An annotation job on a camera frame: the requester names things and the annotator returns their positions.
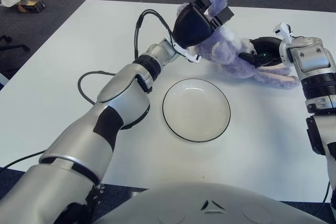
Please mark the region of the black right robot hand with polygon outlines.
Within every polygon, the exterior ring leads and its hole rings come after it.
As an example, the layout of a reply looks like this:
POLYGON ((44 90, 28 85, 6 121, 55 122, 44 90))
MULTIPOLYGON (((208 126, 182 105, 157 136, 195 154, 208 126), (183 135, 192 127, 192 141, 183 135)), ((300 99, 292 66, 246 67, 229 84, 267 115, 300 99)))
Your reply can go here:
POLYGON ((245 39, 243 42, 247 49, 244 52, 240 52, 238 56, 255 68, 271 67, 282 63, 279 53, 280 39, 259 37, 245 39))

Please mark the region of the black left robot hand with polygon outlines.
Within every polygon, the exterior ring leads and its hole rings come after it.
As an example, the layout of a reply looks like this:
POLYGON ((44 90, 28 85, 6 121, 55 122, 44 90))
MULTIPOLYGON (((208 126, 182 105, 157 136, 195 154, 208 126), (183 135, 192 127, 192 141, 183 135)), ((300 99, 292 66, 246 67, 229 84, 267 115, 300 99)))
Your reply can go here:
POLYGON ((179 13, 172 37, 180 47, 186 49, 202 43, 234 16, 234 13, 225 7, 212 19, 208 19, 205 11, 210 6, 210 0, 195 0, 179 13))

